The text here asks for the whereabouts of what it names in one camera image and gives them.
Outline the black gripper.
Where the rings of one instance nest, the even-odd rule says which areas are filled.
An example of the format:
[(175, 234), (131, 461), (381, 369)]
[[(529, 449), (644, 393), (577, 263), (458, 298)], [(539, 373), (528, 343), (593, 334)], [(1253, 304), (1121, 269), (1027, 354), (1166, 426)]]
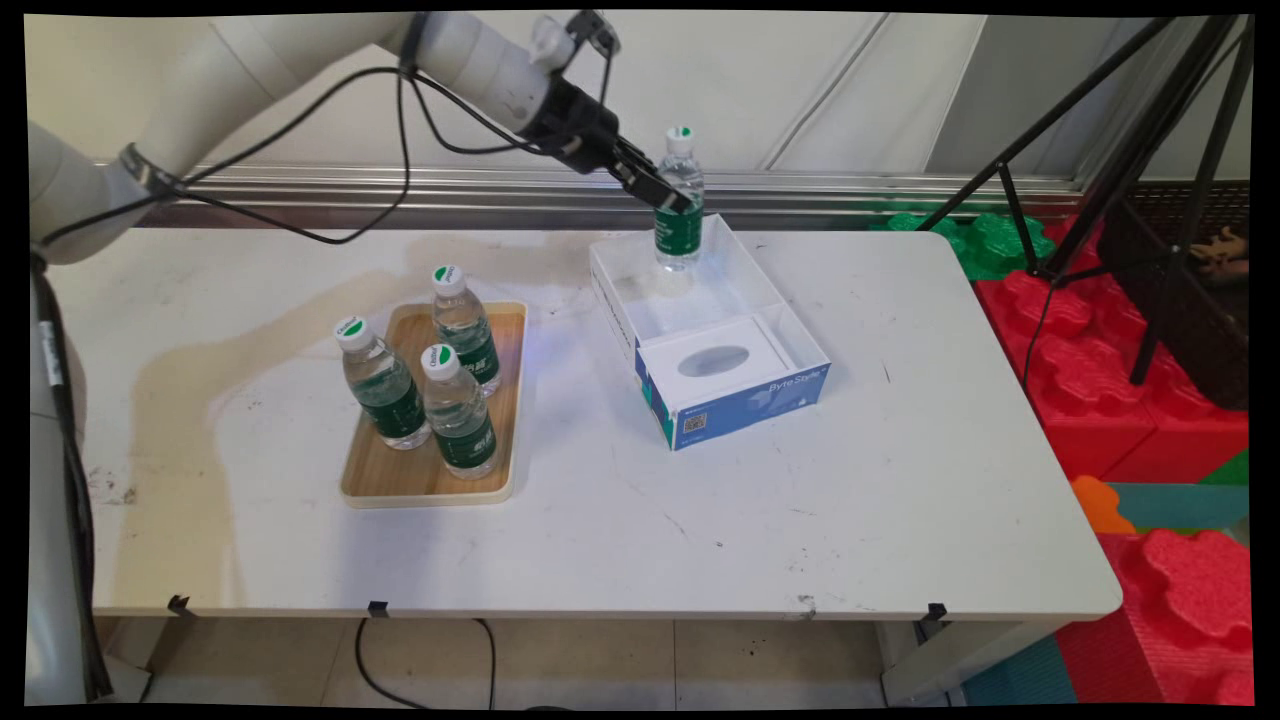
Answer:
[(641, 149), (620, 136), (620, 119), (612, 110), (561, 76), (550, 78), (541, 105), (518, 137), (579, 174), (611, 169), (625, 192), (654, 210), (684, 215), (694, 205), (660, 177)]

